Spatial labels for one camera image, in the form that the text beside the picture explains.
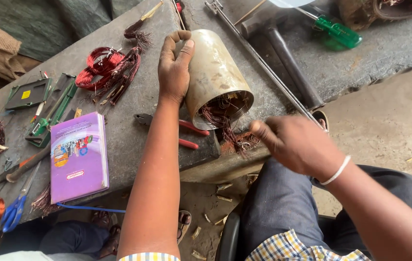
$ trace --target hand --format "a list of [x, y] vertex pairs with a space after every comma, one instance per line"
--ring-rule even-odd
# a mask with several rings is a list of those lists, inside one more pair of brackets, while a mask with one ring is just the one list
[[301, 116], [273, 116], [253, 121], [249, 130], [285, 167], [325, 182], [342, 165], [345, 155], [312, 121]]
[[[190, 74], [188, 64], [195, 53], [195, 43], [190, 31], [179, 30], [169, 34], [162, 46], [157, 75], [159, 77], [159, 101], [168, 99], [179, 106], [188, 91]], [[187, 40], [177, 59], [174, 56], [175, 43]]]

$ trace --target yellow sticker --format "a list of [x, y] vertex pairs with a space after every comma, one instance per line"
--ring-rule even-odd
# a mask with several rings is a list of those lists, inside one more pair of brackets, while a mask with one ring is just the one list
[[30, 91], [25, 91], [25, 92], [23, 92], [21, 99], [26, 99], [28, 97], [30, 97]]

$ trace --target man's left hand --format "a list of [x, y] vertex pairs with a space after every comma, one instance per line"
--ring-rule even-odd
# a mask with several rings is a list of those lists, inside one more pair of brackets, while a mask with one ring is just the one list
[[[159, 101], [168, 99], [180, 105], [188, 91], [188, 64], [195, 53], [195, 43], [190, 38], [190, 31], [179, 30], [169, 34], [164, 40], [157, 67]], [[186, 40], [186, 43], [175, 59], [175, 43], [180, 40]]]

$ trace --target blue wire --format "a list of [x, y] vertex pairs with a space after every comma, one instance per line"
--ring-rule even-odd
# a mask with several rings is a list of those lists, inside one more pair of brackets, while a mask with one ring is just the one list
[[56, 205], [68, 209], [75, 209], [75, 210], [100, 210], [100, 211], [108, 211], [108, 212], [117, 212], [117, 213], [125, 213], [125, 210], [111, 210], [111, 209], [101, 209], [101, 208], [94, 208], [94, 207], [85, 207], [85, 206], [67, 206], [61, 203], [56, 203]]

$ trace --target white bracelet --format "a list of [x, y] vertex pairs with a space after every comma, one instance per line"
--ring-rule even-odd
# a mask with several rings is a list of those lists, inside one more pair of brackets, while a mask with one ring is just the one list
[[329, 184], [330, 182], [334, 181], [336, 178], [338, 178], [338, 176], [342, 173], [342, 171], [345, 169], [346, 165], [348, 165], [349, 160], [351, 159], [351, 156], [348, 155], [345, 157], [345, 161], [343, 161], [342, 166], [340, 167], [340, 169], [335, 173], [335, 175], [333, 175], [328, 181], [325, 181], [324, 183], [321, 183], [322, 186], [325, 186], [327, 184]]

